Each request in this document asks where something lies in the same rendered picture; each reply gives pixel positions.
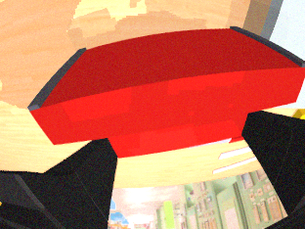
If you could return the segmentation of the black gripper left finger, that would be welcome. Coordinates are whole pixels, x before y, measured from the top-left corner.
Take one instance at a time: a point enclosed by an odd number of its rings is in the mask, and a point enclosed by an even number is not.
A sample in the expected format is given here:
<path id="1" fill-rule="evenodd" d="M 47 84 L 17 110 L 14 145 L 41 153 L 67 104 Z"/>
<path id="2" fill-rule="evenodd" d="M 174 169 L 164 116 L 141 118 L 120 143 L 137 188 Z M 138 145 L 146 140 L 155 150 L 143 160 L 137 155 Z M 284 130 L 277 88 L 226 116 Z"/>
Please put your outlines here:
<path id="1" fill-rule="evenodd" d="M 38 209 L 59 229 L 107 229 L 117 162 L 103 138 L 43 173 L 0 170 L 1 204 Z"/>

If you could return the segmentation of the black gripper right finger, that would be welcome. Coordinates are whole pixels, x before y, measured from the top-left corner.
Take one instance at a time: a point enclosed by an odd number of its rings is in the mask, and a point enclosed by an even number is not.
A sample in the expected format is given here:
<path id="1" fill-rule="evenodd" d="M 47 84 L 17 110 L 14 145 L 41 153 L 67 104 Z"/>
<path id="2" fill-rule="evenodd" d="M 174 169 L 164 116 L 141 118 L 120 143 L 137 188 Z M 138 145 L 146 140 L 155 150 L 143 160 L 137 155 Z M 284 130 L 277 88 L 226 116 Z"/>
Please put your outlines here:
<path id="1" fill-rule="evenodd" d="M 247 114 L 243 141 L 273 184 L 286 215 L 305 205 L 305 119 L 255 111 Z"/>

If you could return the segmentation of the yellow rectangular bar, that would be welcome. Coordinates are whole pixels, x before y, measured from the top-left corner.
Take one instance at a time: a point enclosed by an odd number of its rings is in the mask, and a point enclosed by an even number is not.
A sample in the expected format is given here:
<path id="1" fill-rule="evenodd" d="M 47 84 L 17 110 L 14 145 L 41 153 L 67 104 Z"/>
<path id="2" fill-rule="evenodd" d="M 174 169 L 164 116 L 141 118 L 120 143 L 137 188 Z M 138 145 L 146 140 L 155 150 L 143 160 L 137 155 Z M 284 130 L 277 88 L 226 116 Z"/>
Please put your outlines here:
<path id="1" fill-rule="evenodd" d="M 293 118 L 305 119 L 305 110 L 302 110 L 302 108 L 298 108 L 296 114 L 293 115 Z"/>

